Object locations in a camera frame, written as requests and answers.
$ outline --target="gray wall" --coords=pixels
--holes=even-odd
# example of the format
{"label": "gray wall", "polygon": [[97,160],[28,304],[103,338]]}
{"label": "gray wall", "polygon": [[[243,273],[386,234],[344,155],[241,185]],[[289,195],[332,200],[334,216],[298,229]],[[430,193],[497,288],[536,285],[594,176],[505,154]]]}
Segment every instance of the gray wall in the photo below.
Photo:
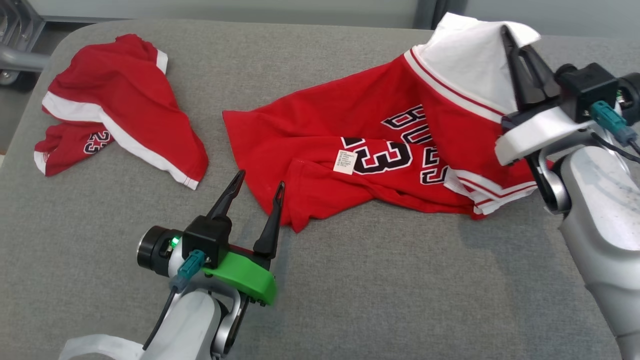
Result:
{"label": "gray wall", "polygon": [[468,0],[464,15],[523,22],[545,35],[640,34],[640,0]]}
{"label": "gray wall", "polygon": [[417,0],[29,0],[29,3],[45,20],[156,17],[382,28],[410,28],[417,6]]}

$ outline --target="black cable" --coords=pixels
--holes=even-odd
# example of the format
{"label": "black cable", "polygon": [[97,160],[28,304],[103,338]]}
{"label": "black cable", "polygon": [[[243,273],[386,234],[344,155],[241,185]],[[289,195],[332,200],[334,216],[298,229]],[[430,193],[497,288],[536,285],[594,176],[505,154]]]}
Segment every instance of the black cable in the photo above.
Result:
{"label": "black cable", "polygon": [[629,145],[631,145],[631,147],[634,148],[636,153],[638,153],[638,155],[640,155],[640,145],[638,145],[637,142],[635,142],[633,140],[629,140]]}
{"label": "black cable", "polygon": [[156,326],[154,326],[154,329],[151,331],[151,335],[149,335],[148,339],[145,341],[144,346],[142,346],[142,350],[146,350],[149,347],[149,345],[151,344],[151,341],[155,338],[156,333],[158,332],[158,329],[160,329],[160,325],[162,325],[162,321],[164,320],[164,317],[166,316],[166,312],[169,311],[169,307],[171,306],[171,302],[173,301],[173,297],[175,296],[175,294],[177,292],[178,292],[178,288],[176,288],[175,286],[171,288],[171,293],[169,293],[169,298],[166,299],[166,303],[164,303],[164,308],[162,309],[162,313],[160,314],[160,318],[156,322]]}
{"label": "black cable", "polygon": [[[640,158],[638,158],[635,155],[629,154],[628,152],[624,151],[623,149],[620,149],[619,147],[611,144],[607,140],[604,140],[602,137],[600,137],[600,135],[598,135],[596,133],[591,133],[591,136],[597,142],[599,142],[602,146],[606,147],[609,150],[613,150],[613,151],[617,152],[618,154],[622,155],[625,159],[628,159],[628,160],[631,160],[631,161],[635,161],[636,163],[640,163]],[[640,150],[640,147],[638,147],[638,145],[636,143],[634,143],[632,146],[633,146],[634,150],[636,150],[636,151]]]}

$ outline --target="green plastic part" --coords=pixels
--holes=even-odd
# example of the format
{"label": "green plastic part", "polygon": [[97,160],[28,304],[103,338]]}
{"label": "green plastic part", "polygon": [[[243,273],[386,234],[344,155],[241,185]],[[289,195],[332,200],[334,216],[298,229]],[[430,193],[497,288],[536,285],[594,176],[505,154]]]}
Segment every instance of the green plastic part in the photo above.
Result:
{"label": "green plastic part", "polygon": [[218,264],[218,268],[202,268],[202,271],[217,277],[255,300],[273,305],[277,292],[273,274],[242,255],[229,252]]}

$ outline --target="red fabric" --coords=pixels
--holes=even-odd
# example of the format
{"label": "red fabric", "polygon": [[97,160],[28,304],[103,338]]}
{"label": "red fabric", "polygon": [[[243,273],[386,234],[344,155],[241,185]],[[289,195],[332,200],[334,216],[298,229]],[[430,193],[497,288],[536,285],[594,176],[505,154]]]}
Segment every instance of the red fabric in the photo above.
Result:
{"label": "red fabric", "polygon": [[[118,37],[110,44],[86,46],[73,57],[69,68],[56,76],[49,91],[65,100],[99,105],[115,126],[144,148],[157,153],[189,178],[200,181],[209,160],[187,115],[180,111],[163,71],[156,65],[158,54],[151,43],[133,34]],[[48,112],[56,115],[54,109]],[[47,170],[48,176],[90,156],[80,156],[88,137],[110,126],[106,122],[107,128],[83,119],[58,118],[67,126],[58,125],[48,131],[47,139],[36,146],[36,150],[47,149],[51,153],[47,169],[56,170]],[[113,129],[111,134],[130,150],[131,144],[123,143],[126,139],[119,138]],[[53,145],[56,141],[65,144],[64,152],[55,154],[62,150]]]}
{"label": "red fabric", "polygon": [[[253,111],[224,111],[223,118],[238,167],[246,170],[247,185],[267,213],[279,182],[286,182],[282,224],[296,232],[310,218],[371,199],[425,213],[484,217],[474,213],[472,200],[444,186],[452,165],[445,153],[456,165],[482,159],[477,162],[488,168],[480,174],[489,171],[504,184],[532,180],[520,165],[496,167],[498,124],[437,96],[403,57]],[[358,167],[353,175],[333,171],[341,149],[358,153],[360,174]],[[375,154],[378,165],[389,166],[375,167]]]}

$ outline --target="red stripe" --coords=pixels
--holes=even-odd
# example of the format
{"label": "red stripe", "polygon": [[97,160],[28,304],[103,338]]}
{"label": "red stripe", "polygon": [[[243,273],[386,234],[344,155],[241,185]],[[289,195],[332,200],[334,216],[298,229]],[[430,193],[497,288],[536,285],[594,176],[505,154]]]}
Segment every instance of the red stripe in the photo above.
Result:
{"label": "red stripe", "polygon": [[445,83],[443,83],[442,81],[440,81],[440,80],[439,80],[438,78],[436,78],[434,75],[431,75],[431,73],[430,73],[430,72],[429,72],[429,71],[428,71],[424,66],[422,66],[422,64],[421,64],[420,60],[418,60],[418,57],[416,57],[416,55],[413,53],[413,49],[411,49],[410,51],[411,51],[411,56],[413,56],[413,59],[415,60],[415,63],[416,63],[416,64],[418,64],[418,66],[420,67],[420,69],[422,69],[422,71],[424,71],[424,72],[425,72],[425,74],[427,74],[431,79],[433,79],[433,80],[434,80],[434,81],[436,81],[438,84],[440,84],[441,86],[443,86],[444,88],[446,88],[448,91],[452,92],[453,94],[457,95],[458,97],[461,97],[462,99],[464,99],[464,100],[466,100],[466,101],[468,101],[468,102],[471,102],[471,103],[473,103],[473,104],[476,104],[476,105],[480,106],[481,108],[485,108],[485,109],[489,110],[489,111],[490,111],[490,112],[492,112],[492,113],[496,113],[496,114],[498,114],[498,115],[500,115],[500,116],[504,116],[504,114],[503,114],[503,113],[501,113],[500,111],[495,110],[495,109],[492,109],[492,108],[490,108],[489,106],[487,106],[487,105],[485,105],[485,104],[482,104],[482,103],[477,102],[477,101],[475,101],[475,100],[473,100],[473,99],[470,99],[470,98],[468,98],[468,97],[466,97],[466,96],[462,95],[461,93],[459,93],[459,92],[457,92],[457,91],[453,90],[452,88],[448,87]]}
{"label": "red stripe", "polygon": [[[507,196],[509,196],[509,195],[513,195],[513,194],[515,194],[515,193],[517,193],[517,192],[522,192],[522,191],[525,191],[525,190],[528,190],[528,189],[531,189],[531,188],[537,188],[537,187],[538,187],[538,185],[534,184],[534,185],[530,185],[530,186],[527,186],[527,187],[522,188],[522,189],[513,190],[512,192],[506,193],[506,194],[504,194],[504,195],[499,195],[499,194],[496,194],[495,192],[493,192],[493,191],[491,191],[491,190],[489,190],[489,189],[485,188],[484,186],[482,186],[482,185],[480,185],[480,184],[474,183],[473,181],[471,181],[471,180],[469,180],[469,179],[465,179],[464,177],[459,177],[459,179],[460,179],[460,180],[464,180],[464,181],[466,181],[466,182],[468,182],[468,183],[471,183],[472,185],[475,185],[475,186],[477,186],[478,188],[481,188],[481,189],[482,189],[482,190],[484,190],[485,192],[488,192],[488,193],[492,194],[493,196],[497,197],[498,199],[501,199],[501,198],[503,198],[503,197],[507,197]],[[480,204],[482,204],[483,202],[486,202],[486,200],[483,200],[483,201],[481,201],[481,202],[477,203],[476,205],[480,205]]]}

